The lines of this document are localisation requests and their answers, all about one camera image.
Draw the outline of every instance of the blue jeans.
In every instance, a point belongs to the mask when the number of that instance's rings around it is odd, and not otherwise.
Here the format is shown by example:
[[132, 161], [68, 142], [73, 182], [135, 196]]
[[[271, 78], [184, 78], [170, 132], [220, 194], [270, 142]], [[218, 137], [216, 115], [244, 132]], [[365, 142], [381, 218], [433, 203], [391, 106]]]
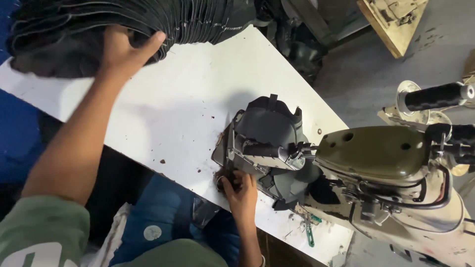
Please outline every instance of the blue jeans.
[[[231, 213], [221, 209], [200, 230], [192, 224], [195, 196], [190, 190], [155, 174], [130, 210], [122, 245], [115, 251], [110, 266], [132, 261], [152, 248], [180, 238], [205, 243], [221, 255], [228, 266], [237, 266], [240, 241]], [[148, 241], [143, 232], [151, 225], [160, 227], [161, 235]]]

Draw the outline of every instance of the white cloth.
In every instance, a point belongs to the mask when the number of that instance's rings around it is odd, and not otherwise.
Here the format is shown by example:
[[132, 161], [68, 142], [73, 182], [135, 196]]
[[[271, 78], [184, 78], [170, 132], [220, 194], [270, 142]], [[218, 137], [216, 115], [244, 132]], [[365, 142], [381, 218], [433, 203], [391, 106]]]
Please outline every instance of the white cloth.
[[83, 256], [81, 267], [108, 267], [114, 252], [122, 244], [127, 216], [129, 216], [131, 204], [125, 203], [114, 216], [111, 230], [97, 253], [89, 253]]

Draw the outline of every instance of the industrial sewing machine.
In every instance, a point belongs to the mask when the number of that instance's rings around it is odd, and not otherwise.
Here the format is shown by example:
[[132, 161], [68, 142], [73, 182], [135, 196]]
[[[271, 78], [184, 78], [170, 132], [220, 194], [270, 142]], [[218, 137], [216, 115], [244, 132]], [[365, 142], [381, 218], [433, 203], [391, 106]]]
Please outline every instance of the industrial sewing machine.
[[473, 100], [472, 86], [421, 90], [400, 84], [396, 103], [379, 116], [389, 126], [303, 134], [302, 113], [276, 95], [250, 102], [231, 120], [213, 153], [228, 172], [255, 175], [275, 210], [313, 214], [386, 241], [440, 266], [475, 266], [475, 225], [452, 186], [475, 164], [475, 126], [452, 125], [430, 109]]

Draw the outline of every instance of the hand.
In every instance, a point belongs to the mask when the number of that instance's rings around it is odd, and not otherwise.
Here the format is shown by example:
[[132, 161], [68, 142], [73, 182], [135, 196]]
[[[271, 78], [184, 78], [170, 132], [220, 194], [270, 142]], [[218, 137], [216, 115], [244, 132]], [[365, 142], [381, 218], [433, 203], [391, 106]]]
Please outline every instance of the hand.
[[104, 33], [104, 56], [100, 74], [112, 74], [126, 82], [158, 51], [166, 39], [165, 33], [156, 32], [141, 48], [129, 43], [128, 29], [117, 24], [108, 26]]
[[256, 231], [256, 180], [242, 171], [234, 171], [233, 173], [237, 179], [242, 180], [242, 188], [239, 192], [235, 192], [229, 180], [226, 177], [222, 178], [229, 208], [239, 231]]

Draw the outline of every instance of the white tabletop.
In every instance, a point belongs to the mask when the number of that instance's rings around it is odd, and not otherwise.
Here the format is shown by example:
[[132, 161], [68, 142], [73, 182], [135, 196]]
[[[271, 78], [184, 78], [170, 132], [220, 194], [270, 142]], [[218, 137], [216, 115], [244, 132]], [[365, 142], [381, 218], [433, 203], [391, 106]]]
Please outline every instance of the white tabletop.
[[[8, 62], [0, 66], [1, 89], [61, 121], [72, 114], [91, 82], [37, 78], [12, 71]], [[216, 46], [174, 45], [166, 59], [140, 70], [115, 103], [104, 143], [229, 209], [213, 184], [219, 166], [211, 153], [235, 113], [270, 94], [291, 111], [302, 109], [304, 134], [313, 143], [347, 128], [266, 38], [249, 27]], [[260, 229], [327, 265], [348, 249], [352, 231], [325, 221], [313, 226], [315, 247], [309, 247], [302, 219], [290, 211], [273, 211], [272, 203], [259, 193]]]

